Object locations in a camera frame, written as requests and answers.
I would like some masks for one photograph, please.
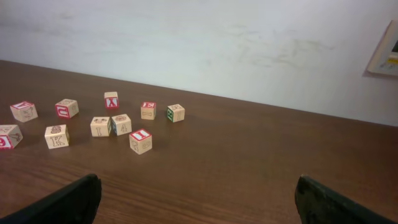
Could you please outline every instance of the green block face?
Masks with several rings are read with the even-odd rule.
[[[170,110],[170,108],[167,108],[167,117],[168,119],[170,119],[171,121],[174,122],[174,112],[172,110]]]

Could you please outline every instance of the wooden block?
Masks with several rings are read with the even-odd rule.
[[[127,134],[132,131],[131,120],[126,114],[112,117],[112,128],[117,136]]]
[[[106,92],[104,94],[104,98],[105,98],[106,109],[119,108],[119,98],[117,92]]]
[[[18,125],[0,125],[0,149],[14,149],[22,138]]]
[[[140,129],[130,134],[130,148],[141,155],[152,149],[152,135],[144,129]]]
[[[143,102],[141,104],[141,119],[155,119],[156,103]]]
[[[69,146],[69,133],[66,124],[47,127],[44,138],[49,149]]]
[[[55,104],[55,111],[58,117],[70,119],[79,113],[79,106],[76,100],[64,99]]]
[[[168,106],[167,117],[173,122],[182,121],[185,117],[185,109],[181,105]]]
[[[30,121],[38,117],[35,105],[28,101],[11,105],[10,108],[14,118],[21,122]]]
[[[111,133],[110,117],[94,117],[91,124],[91,134],[93,137],[108,137]]]

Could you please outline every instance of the black object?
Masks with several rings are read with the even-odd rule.
[[[303,224],[396,224],[307,176],[298,180],[295,203]]]
[[[0,219],[0,224],[91,224],[100,200],[101,180],[89,174]]]

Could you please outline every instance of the wooden cube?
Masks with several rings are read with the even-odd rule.
[[[127,134],[132,131],[131,120],[126,114],[112,117],[112,128],[117,136]]]
[[[105,98],[106,109],[119,108],[119,98],[117,92],[106,92],[104,94],[104,98]]]
[[[14,149],[22,138],[18,125],[0,125],[0,149]]]
[[[49,149],[69,146],[69,133],[66,124],[47,127],[44,134]]]
[[[168,106],[167,117],[173,122],[182,121],[185,117],[185,109],[181,105]]]
[[[141,155],[152,149],[152,135],[144,129],[140,129],[130,134],[130,148]]]
[[[21,122],[30,121],[38,117],[35,105],[28,101],[11,105],[10,108],[14,118]]]
[[[91,134],[93,137],[108,137],[111,134],[110,117],[94,117],[91,124]]]
[[[141,119],[155,119],[156,103],[143,102],[141,104]]]
[[[79,106],[76,100],[64,99],[55,104],[55,111],[58,117],[70,119],[79,113]]]

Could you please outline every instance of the brown tabletop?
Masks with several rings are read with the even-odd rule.
[[[0,217],[95,173],[103,198],[94,223],[300,223],[294,190],[301,174],[398,221],[398,129],[276,106],[0,61],[0,123],[24,139],[0,151]],[[119,93],[106,110],[104,92]],[[59,119],[55,103],[78,101]],[[9,105],[35,103],[20,123]],[[154,121],[140,104],[157,103]],[[185,120],[171,123],[168,105]],[[153,135],[137,155],[127,134],[93,138],[94,116],[127,113]],[[46,126],[66,124],[70,146],[49,150]]]

